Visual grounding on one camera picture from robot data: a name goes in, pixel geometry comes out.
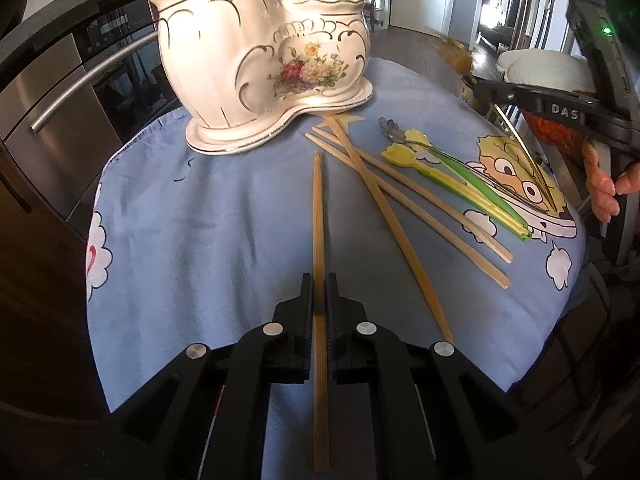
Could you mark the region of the person's right hand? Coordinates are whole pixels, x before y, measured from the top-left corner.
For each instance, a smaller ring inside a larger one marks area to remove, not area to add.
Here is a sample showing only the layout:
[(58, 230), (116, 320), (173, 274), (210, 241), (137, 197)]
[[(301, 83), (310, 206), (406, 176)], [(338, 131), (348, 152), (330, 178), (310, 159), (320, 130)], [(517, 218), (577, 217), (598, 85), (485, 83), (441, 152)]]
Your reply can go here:
[(591, 209), (603, 223), (608, 223), (620, 214), (617, 196), (638, 193), (640, 190), (639, 164), (626, 169), (616, 182), (600, 167), (599, 155), (590, 141), (582, 144), (586, 185), (591, 198)]

